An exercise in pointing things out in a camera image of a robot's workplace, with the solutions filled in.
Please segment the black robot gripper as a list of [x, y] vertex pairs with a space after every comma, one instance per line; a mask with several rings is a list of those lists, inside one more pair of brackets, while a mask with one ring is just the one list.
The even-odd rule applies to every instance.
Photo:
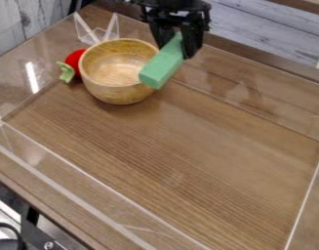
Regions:
[[204, 44], [204, 31], [210, 29], [212, 5], [205, 0], [132, 0], [141, 8], [142, 19], [160, 48], [164, 48], [176, 36], [176, 27], [181, 28], [185, 58], [192, 59]]

